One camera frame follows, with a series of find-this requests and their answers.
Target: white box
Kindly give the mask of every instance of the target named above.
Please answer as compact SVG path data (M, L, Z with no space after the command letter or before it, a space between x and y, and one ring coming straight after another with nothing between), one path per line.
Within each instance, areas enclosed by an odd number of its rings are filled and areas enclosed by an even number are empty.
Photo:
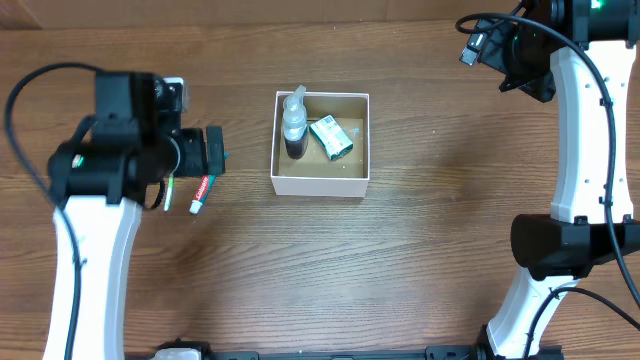
M371 178L369 94L307 92L304 105L309 123L333 115L353 141L353 150L330 161L324 148L308 134L309 145L299 160L289 158L282 134L284 99L276 93L271 146L271 182L277 195L365 197Z

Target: dark liquid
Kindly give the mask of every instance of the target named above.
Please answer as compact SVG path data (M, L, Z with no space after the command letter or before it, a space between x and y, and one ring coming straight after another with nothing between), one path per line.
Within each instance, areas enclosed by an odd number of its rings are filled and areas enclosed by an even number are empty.
M287 147L287 155L294 160L301 159L304 156L304 152L307 150L307 143L309 142L309 128L304 131L304 135L302 138L297 141L289 141L287 138L284 139L284 144Z

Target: clear plastic bottle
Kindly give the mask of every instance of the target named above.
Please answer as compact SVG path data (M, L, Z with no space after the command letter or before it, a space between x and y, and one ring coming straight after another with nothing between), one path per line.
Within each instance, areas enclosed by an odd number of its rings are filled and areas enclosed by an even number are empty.
M307 126L307 109L304 107L304 93L307 88L300 85L298 89L284 100L282 130L287 155L292 159L300 159L307 150L309 129Z

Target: brown table surface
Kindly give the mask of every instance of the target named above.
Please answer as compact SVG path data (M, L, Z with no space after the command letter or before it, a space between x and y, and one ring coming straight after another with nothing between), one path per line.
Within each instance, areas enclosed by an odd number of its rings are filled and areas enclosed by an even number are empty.
M202 213L188 214L198 186L189 179L177 181L171 212L143 215L129 270L127 351L179 336L264 353L469 344L515 273L511 221L549 212L558 120L555 102L500 94L499 74L459 63L466 40L447 21L3 32L0 98L37 67L82 61L183 76L192 94L183 125L223 126L227 173ZM274 97L301 83L371 94L366 199L274 195ZM25 90L16 128L40 171L92 111L88 72L58 71ZM638 201L637 76L628 118ZM55 276L51 208L4 136L0 163L0 358L40 359ZM640 279L640 256L627 262ZM582 285L640 317L616 264ZM631 326L575 294L543 343L562 344L569 359L640 352Z

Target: open box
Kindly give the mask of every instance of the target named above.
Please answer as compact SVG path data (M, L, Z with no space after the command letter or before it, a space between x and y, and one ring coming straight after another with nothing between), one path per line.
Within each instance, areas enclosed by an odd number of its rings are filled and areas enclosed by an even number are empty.
M320 143L308 134L304 156L287 155L282 133L284 99L291 91L276 93L271 147L271 182L277 195L364 197L370 178L369 94L307 92L304 105L309 124L333 115L353 141L353 150L330 161Z

